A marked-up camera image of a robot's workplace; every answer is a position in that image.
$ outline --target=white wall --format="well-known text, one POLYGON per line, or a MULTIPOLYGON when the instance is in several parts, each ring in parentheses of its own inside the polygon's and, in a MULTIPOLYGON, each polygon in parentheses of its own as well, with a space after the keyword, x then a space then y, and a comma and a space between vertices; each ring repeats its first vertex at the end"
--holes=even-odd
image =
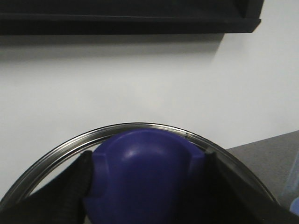
POLYGON ((299 1, 253 34, 0 37, 0 197, 88 130, 156 122, 229 148, 299 129, 299 1))

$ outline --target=blue object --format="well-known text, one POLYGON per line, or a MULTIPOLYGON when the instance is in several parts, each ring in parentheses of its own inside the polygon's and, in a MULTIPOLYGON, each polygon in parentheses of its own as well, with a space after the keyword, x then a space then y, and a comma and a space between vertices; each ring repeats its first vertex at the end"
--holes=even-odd
POLYGON ((299 197, 297 197, 291 204, 290 211, 299 216, 299 197))
POLYGON ((198 147, 167 131, 137 129, 111 137, 93 152, 93 180, 84 199, 89 219, 172 222, 182 190, 203 176, 204 158, 198 147))

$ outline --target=black shelf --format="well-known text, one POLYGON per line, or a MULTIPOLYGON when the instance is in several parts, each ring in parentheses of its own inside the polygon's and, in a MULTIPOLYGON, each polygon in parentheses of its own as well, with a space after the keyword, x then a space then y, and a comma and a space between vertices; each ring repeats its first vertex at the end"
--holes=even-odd
POLYGON ((2 0, 0 35, 249 33, 263 0, 2 0))

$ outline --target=metal rim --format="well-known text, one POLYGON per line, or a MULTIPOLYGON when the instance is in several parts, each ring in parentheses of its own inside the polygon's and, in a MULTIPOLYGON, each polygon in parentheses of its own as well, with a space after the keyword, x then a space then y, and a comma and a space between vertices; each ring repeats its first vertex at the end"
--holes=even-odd
POLYGON ((257 184, 257 186, 265 195, 267 195, 271 200, 277 202, 271 192, 269 192, 264 184, 243 163, 241 163, 232 154, 230 154, 217 144, 197 134, 177 127, 153 123, 124 123, 106 126, 86 132, 66 141, 65 143, 48 152, 37 162, 35 162, 30 168, 28 168, 12 185, 12 187, 8 190, 8 192, 4 195, 0 202, 0 210, 9 208, 22 199, 26 198, 45 176, 47 176, 53 169, 55 169, 57 166, 59 166, 72 156, 94 145, 100 144, 101 142, 105 141, 115 134, 138 128, 156 128, 166 130, 186 138, 205 151, 208 148, 214 149, 215 151, 229 159, 231 162, 233 162, 238 168, 242 170, 245 175, 250 177, 251 180, 257 184))

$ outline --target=gray surface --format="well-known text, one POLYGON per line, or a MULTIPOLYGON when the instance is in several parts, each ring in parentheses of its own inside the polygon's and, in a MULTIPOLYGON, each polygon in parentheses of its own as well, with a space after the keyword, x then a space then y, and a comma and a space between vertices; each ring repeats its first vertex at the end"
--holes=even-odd
POLYGON ((286 208, 299 196, 299 131, 228 149, 286 208))

